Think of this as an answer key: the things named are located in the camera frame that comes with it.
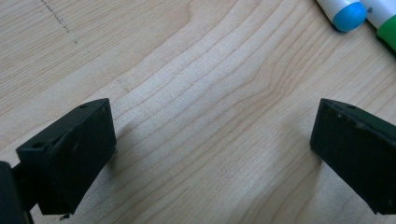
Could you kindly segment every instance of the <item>black plastic part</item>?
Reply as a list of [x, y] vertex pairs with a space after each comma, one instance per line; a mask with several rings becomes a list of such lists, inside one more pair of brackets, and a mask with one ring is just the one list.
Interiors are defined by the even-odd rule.
[[[108, 99], [80, 105], [52, 123], [17, 149], [15, 174], [34, 177], [20, 187], [27, 192], [25, 208], [35, 197], [43, 215], [74, 214], [115, 146]], [[29, 186], [35, 195], [26, 191]]]
[[396, 127], [354, 105], [320, 101], [311, 148], [383, 215], [396, 214]]
[[30, 213], [23, 210], [11, 167], [0, 161], [0, 223], [33, 223]]

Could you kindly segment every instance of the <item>marker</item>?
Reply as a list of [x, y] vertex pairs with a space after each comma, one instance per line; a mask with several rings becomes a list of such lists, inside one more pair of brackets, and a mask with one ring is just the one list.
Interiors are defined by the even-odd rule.
[[379, 38], [396, 51], [396, 0], [361, 0]]
[[366, 9], [359, 0], [317, 0], [335, 28], [348, 32], [366, 20]]

